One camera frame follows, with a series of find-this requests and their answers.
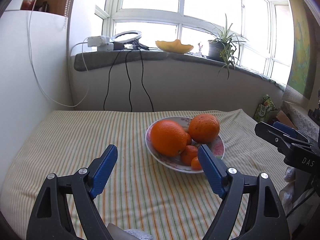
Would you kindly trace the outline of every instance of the potted plant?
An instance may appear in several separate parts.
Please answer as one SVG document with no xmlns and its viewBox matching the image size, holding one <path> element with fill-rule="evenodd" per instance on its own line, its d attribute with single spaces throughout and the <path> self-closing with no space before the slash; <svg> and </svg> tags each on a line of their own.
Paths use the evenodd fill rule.
<svg viewBox="0 0 320 240">
<path fill-rule="evenodd" d="M 214 29 L 218 32 L 218 36 L 214 40 L 209 40 L 209 55 L 207 58 L 218 60 L 224 62 L 222 68 L 227 67 L 228 70 L 228 78 L 230 75 L 230 66 L 235 69 L 240 57 L 240 41 L 239 36 L 235 33 L 231 33 L 232 23 L 228 27 L 228 20 L 226 15 L 226 26 L 219 29 L 217 26 L 214 25 Z M 238 57 L 234 56 L 234 52 L 237 50 L 236 44 L 238 44 Z"/>
</svg>

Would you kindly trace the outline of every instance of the black cable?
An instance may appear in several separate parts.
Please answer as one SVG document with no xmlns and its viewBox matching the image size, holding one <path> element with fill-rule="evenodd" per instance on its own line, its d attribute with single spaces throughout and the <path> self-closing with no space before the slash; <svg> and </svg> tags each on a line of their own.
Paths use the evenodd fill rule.
<svg viewBox="0 0 320 240">
<path fill-rule="evenodd" d="M 288 218 L 299 206 L 301 206 L 303 203 L 305 203 L 315 192 L 316 192 L 316 190 L 314 189 L 304 200 L 302 200 L 298 205 L 296 205 L 296 206 L 286 215 L 286 218 Z"/>
<path fill-rule="evenodd" d="M 111 69 L 112 69 L 113 65 L 115 64 L 115 62 L 116 62 L 116 60 L 117 60 L 117 58 L 118 58 L 118 56 L 119 56 L 120 52 L 121 52 L 121 50 L 118 52 L 118 54 L 117 54 L 117 56 L 116 56 L 115 60 L 113 61 L 112 65 L 111 65 L 111 68 L 109 69 L 108 89 L 107 89 L 106 97 L 105 97 L 104 102 L 103 102 L 103 111 L 105 111 L 104 106 L 105 106 L 105 104 L 106 104 L 107 96 L 108 96 L 108 94 L 109 94 L 110 72 L 111 72 Z"/>
<path fill-rule="evenodd" d="M 148 98 L 149 98 L 149 100 L 150 100 L 150 103 L 151 103 L 151 106 L 152 106 L 152 112 L 154 112 L 151 98 L 150 98 L 148 92 L 146 91 L 146 89 L 145 89 L 145 87 L 144 87 L 144 85 L 143 85 L 143 70 L 144 70 L 144 67 L 143 67 L 142 53 L 141 53 L 141 50 L 140 50 L 140 49 L 139 49 L 139 51 L 140 51 L 140 58 L 141 58 L 141 64 L 142 64 L 141 84 L 142 84 L 142 87 L 143 87 L 144 91 L 146 92 L 146 94 L 147 94 L 147 96 L 148 96 Z"/>
<path fill-rule="evenodd" d="M 131 79 L 130 79 L 129 72 L 128 72 L 127 56 L 128 56 L 128 54 L 129 54 L 130 52 L 132 52 L 132 51 L 134 51 L 134 50 L 130 50 L 130 51 L 125 55 L 125 61 L 124 61 L 124 63 L 125 63 L 125 69 L 127 70 L 127 76 L 128 76 L 128 78 L 129 78 L 129 82 L 130 82 L 130 89 L 129 89 L 129 103 L 130 103 L 130 107 L 131 107 L 130 112 L 132 112 L 132 104 L 131 104 L 131 98 L 130 98 L 130 95 L 131 95 Z"/>
</svg>

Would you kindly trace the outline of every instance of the yellow bowl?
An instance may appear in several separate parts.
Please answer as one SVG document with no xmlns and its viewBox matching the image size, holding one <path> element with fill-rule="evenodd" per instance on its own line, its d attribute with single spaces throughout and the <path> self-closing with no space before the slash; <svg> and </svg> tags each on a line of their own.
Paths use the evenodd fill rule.
<svg viewBox="0 0 320 240">
<path fill-rule="evenodd" d="M 192 45 L 183 45 L 180 40 L 175 41 L 156 41 L 159 49 L 165 52 L 173 52 L 178 54 L 185 54 L 193 49 Z"/>
</svg>

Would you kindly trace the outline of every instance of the blue gripper pad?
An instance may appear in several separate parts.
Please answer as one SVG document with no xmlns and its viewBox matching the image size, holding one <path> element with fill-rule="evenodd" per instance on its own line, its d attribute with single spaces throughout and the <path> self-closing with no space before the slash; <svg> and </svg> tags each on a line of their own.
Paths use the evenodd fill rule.
<svg viewBox="0 0 320 240">
<path fill-rule="evenodd" d="M 109 145 L 100 158 L 94 159 L 92 161 L 92 163 L 88 167 L 90 171 L 91 165 L 93 165 L 92 169 L 95 170 L 91 175 L 92 188 L 89 192 L 91 198 L 94 199 L 97 197 L 97 195 L 103 192 L 103 189 L 107 184 L 107 181 L 110 177 L 113 167 L 116 164 L 117 159 L 118 159 L 117 147 L 114 145 Z"/>
<path fill-rule="evenodd" d="M 207 145 L 203 144 L 198 148 L 198 160 L 207 177 L 213 193 L 220 198 L 226 195 L 226 186 L 228 183 L 227 166 L 222 160 L 216 158 Z"/>
<path fill-rule="evenodd" d="M 289 135 L 291 138 L 297 138 L 297 131 L 289 126 L 284 125 L 283 123 L 275 122 L 273 127 Z"/>
</svg>

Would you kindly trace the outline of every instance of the spider plant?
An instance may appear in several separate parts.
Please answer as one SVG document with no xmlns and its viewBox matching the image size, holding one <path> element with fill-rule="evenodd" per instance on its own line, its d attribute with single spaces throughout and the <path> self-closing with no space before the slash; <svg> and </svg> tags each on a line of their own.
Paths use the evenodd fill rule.
<svg viewBox="0 0 320 240">
<path fill-rule="evenodd" d="M 226 67 L 227 71 L 228 71 L 228 78 L 230 76 L 230 66 L 233 67 L 234 69 L 236 68 L 236 65 L 239 62 L 239 58 L 240 58 L 240 42 L 245 42 L 245 41 L 240 41 L 239 40 L 239 35 L 230 32 L 232 23 L 230 24 L 230 26 L 228 26 L 228 19 L 227 19 L 227 15 L 226 16 L 226 26 L 222 27 L 221 29 L 218 28 L 216 25 L 212 24 L 214 26 L 214 30 L 217 31 L 218 36 L 215 35 L 213 32 L 208 31 L 206 29 L 206 31 L 208 31 L 210 34 L 217 36 L 216 39 L 212 40 L 210 42 L 210 44 L 212 43 L 218 43 L 221 42 L 223 44 L 223 50 L 219 50 L 220 52 L 220 58 L 224 61 L 224 65 L 222 66 L 222 68 Z M 238 49 L 238 57 L 234 56 L 234 53 L 236 52 L 237 48 L 236 48 L 236 44 L 238 44 L 239 49 Z"/>
</svg>

